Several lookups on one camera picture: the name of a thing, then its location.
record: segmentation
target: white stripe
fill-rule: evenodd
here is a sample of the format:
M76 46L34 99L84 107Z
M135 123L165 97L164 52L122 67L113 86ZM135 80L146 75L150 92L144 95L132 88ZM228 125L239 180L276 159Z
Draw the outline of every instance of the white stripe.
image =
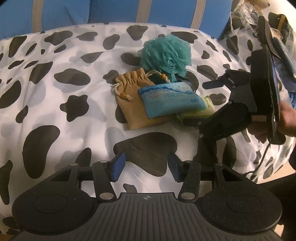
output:
M206 0L196 0L195 12L192 18L190 28L199 29L202 22L202 16L205 10Z
M42 31L42 8L43 0L34 0L31 14L32 32Z
M152 0L139 0L136 23L147 23Z

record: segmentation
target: drawstring cord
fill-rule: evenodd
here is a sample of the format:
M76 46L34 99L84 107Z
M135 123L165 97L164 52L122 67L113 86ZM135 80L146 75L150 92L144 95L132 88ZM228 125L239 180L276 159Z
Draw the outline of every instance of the drawstring cord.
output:
M161 79L163 79L166 83L170 83L170 80L168 79L168 77L165 74L162 74L162 73L160 73L160 72L158 72L156 70L149 71L146 74L146 76L149 77L149 76L151 76L153 74L159 75L161 77ZM118 95L120 99L127 100L127 101L132 101L133 98L129 94L127 94L125 92L120 93L118 91L118 87L121 86L121 84L122 84L122 82L119 82L119 83L116 83L116 84L113 85L113 90L114 90L115 94Z

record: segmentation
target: metal rivet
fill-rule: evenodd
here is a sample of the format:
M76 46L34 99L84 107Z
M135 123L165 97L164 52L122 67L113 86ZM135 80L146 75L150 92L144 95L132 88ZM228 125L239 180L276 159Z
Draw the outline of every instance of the metal rivet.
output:
M181 198L185 199L185 200L191 200L195 198L195 195L191 192L184 192L181 194Z
M100 199L103 199L103 200L110 200L114 197L114 195L110 192L103 192L100 194Z

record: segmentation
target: burlap drawstring pouch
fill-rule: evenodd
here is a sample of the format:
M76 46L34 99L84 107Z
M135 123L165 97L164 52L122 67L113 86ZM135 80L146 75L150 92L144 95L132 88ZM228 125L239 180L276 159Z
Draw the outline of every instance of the burlap drawstring pouch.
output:
M162 124L174 117L174 115L165 115L152 119L148 118L138 89L154 85L154 83L148 79L143 68L121 74L115 78L115 81L116 84L113 85L113 88L116 100L128 122L130 130Z

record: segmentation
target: human hand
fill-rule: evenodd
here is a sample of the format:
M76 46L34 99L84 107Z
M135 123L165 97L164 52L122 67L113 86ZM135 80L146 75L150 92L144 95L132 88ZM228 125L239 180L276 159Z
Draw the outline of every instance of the human hand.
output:
M277 129L284 135L296 137L296 110L283 101L280 102L280 121L277 123ZM264 143L268 132L267 124L253 122L248 126L248 132Z

